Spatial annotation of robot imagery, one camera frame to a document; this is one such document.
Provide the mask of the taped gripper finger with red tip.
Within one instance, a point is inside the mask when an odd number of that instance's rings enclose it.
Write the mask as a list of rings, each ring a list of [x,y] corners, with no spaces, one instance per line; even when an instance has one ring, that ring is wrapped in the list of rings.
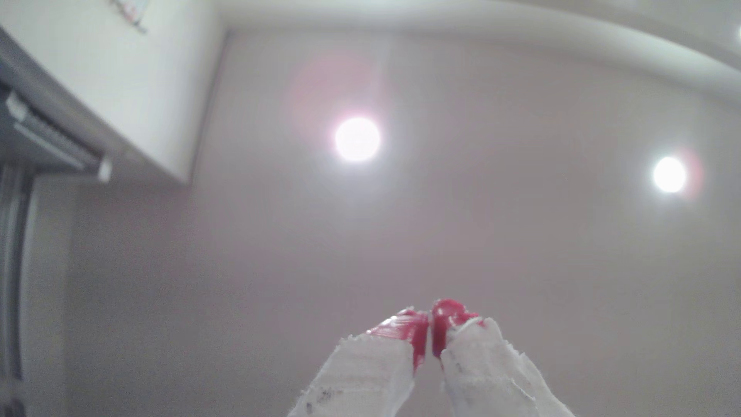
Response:
[[[342,338],[288,416],[396,416],[425,361],[429,314],[403,309]]]
[[[574,416],[493,318],[456,300],[432,307],[432,352],[453,416]]]

